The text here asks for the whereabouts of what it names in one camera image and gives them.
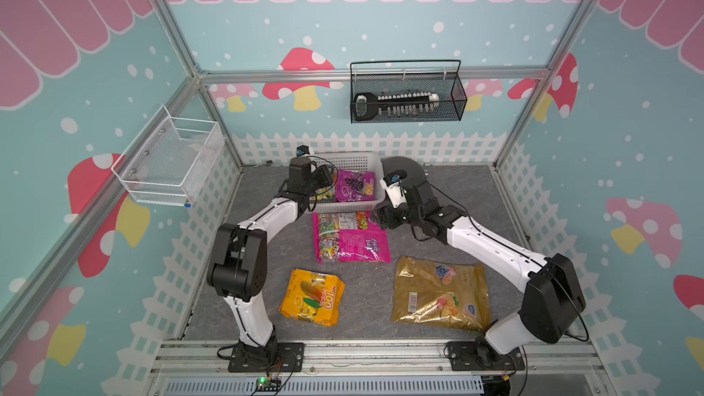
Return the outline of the purple grape candy bag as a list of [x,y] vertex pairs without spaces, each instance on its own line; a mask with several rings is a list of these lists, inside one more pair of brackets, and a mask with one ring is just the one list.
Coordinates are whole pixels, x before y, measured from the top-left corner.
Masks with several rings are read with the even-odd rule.
[[335,182],[337,203],[366,202],[374,199],[375,175],[373,172],[339,170]]

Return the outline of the white plastic perforated basket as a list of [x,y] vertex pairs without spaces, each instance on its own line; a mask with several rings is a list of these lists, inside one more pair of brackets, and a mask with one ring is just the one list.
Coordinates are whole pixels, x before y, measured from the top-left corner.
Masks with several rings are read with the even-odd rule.
[[317,213],[371,211],[386,197],[381,188],[381,157],[374,152],[337,152],[312,156],[318,165],[332,167],[335,182],[316,195]]

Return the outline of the yellow mango candy bag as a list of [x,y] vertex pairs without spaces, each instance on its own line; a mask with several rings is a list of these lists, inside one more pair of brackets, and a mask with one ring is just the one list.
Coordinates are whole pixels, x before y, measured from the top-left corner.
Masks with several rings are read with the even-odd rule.
[[317,326],[336,326],[345,290],[346,284],[336,275],[294,269],[280,313]]

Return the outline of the green Fox's candy bag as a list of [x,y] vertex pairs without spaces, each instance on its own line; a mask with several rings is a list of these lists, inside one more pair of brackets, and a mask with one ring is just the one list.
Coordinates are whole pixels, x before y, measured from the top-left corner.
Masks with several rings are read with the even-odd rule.
[[330,185],[329,187],[322,188],[315,192],[313,196],[314,203],[330,204],[336,201],[336,186]]

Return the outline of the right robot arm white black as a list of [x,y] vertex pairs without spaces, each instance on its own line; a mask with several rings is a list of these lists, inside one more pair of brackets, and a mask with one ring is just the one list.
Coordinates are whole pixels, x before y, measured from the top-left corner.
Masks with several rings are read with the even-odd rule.
[[548,257],[521,247],[489,230],[474,219],[464,205],[451,201],[440,205],[440,190],[426,179],[381,181],[387,200],[375,214],[383,227],[409,225],[425,239],[436,239],[459,249],[496,271],[522,293],[518,311],[491,324],[476,339],[482,359],[489,362],[507,356],[534,341],[555,344],[582,322],[584,294],[570,258]]

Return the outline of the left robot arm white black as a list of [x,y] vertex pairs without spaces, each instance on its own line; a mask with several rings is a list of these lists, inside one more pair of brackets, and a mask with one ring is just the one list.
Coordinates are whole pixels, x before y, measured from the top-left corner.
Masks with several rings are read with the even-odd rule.
[[304,156],[291,160],[288,178],[260,212],[216,232],[206,282],[230,307],[238,325],[238,346],[247,353],[273,356],[275,328],[262,291],[268,275],[268,244],[309,211],[315,196],[333,187],[337,168]]

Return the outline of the large pink mixed candy bag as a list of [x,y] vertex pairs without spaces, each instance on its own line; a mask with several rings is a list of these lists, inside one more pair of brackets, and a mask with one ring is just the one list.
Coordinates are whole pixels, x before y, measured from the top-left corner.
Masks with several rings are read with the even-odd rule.
[[313,242],[319,264],[392,262],[387,232],[371,212],[314,213]]

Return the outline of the large gold candy bag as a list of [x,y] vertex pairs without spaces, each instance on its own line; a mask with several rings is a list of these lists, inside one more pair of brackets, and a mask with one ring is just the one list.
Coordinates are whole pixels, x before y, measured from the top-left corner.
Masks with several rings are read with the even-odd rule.
[[395,270],[392,321],[467,331],[491,323],[482,264],[458,265],[402,257]]

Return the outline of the black white brush tool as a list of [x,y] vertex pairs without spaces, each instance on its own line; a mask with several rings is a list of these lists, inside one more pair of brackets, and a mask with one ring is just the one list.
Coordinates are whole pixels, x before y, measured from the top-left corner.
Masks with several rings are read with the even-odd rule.
[[433,112],[439,103],[437,93],[358,93],[353,98],[351,113],[355,121],[371,121],[375,117],[418,116]]

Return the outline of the small green circuit board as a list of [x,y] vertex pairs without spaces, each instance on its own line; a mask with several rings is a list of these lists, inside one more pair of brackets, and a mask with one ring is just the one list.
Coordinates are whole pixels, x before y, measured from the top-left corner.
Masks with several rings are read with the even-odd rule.
[[257,380],[257,385],[253,394],[256,392],[278,393],[284,384],[285,382],[281,378],[262,377]]

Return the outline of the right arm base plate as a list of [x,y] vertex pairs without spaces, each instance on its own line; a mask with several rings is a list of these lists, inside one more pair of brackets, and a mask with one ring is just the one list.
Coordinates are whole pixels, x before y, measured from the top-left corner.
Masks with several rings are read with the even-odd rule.
[[500,355],[483,342],[448,341],[443,355],[453,371],[491,371],[511,375],[525,370],[524,355],[519,348]]

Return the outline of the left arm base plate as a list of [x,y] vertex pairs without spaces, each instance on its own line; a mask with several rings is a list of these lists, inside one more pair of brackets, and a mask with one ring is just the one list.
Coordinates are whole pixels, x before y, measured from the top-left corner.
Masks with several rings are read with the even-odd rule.
[[228,359],[227,371],[300,372],[303,368],[304,343],[277,343],[275,346],[249,346],[238,342]]

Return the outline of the aluminium front rail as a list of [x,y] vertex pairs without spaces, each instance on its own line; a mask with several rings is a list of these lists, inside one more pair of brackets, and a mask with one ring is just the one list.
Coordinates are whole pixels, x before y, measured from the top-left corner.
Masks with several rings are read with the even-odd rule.
[[[226,375],[229,354],[217,351],[225,341],[170,341],[163,344],[148,376]],[[450,375],[450,352],[445,339],[306,340],[300,377],[334,375]],[[606,370],[593,346],[565,338],[555,345],[531,343],[496,368],[465,359],[468,372],[530,375],[604,375]]]

